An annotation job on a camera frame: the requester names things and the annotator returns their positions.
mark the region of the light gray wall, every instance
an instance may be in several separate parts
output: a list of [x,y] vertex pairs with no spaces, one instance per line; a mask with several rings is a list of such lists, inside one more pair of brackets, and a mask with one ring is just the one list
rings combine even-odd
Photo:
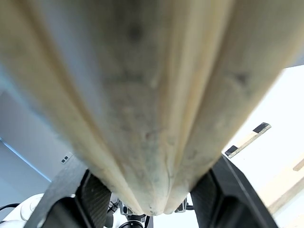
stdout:
[[[0,206],[20,203],[43,193],[50,184],[16,154],[0,142]],[[0,211],[0,221],[10,212]]]
[[0,96],[0,138],[49,179],[64,168],[63,157],[71,155],[46,123],[5,91]]

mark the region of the wooden strip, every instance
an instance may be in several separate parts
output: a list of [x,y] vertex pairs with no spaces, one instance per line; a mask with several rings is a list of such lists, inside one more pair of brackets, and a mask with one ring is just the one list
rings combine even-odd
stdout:
[[303,159],[304,153],[258,192],[270,213],[276,213],[304,189],[304,168],[295,169]]
[[249,144],[251,144],[255,139],[260,137],[262,134],[264,134],[268,129],[271,128],[271,125],[268,123],[261,123],[258,127],[256,127],[249,135],[241,139],[239,142],[237,142],[235,145],[231,146],[225,154],[232,158],[237,153],[239,153],[242,149],[247,147]]
[[304,1],[237,0],[166,213],[214,163],[304,40]]
[[0,59],[111,191],[161,214],[232,3],[4,0]]

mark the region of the wooden board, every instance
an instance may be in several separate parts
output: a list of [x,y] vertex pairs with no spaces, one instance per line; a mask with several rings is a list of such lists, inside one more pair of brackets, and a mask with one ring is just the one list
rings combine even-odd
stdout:
[[258,127],[256,127],[250,134],[246,135],[239,142],[232,145],[228,150],[225,151],[225,154],[232,158],[236,154],[238,154],[241,150],[246,148],[249,144],[251,144],[255,139],[264,134],[268,129],[271,128],[271,125],[268,123],[261,123]]
[[299,50],[296,0],[2,0],[7,80],[137,214],[173,212]]
[[258,195],[274,214],[304,189],[304,153],[275,176]]

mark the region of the black cable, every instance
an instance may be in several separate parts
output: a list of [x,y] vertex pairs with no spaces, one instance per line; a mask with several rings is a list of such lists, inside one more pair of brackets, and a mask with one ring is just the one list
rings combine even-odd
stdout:
[[145,222],[144,222],[144,228],[147,228],[147,227],[148,227],[149,221],[150,221],[150,216],[147,216],[147,217],[146,217],[146,220],[145,220]]
[[187,203],[186,210],[194,210],[194,206],[193,205],[189,205],[189,203]]
[[0,211],[5,208],[16,208],[18,205],[19,205],[19,203],[11,203],[11,204],[0,207]]

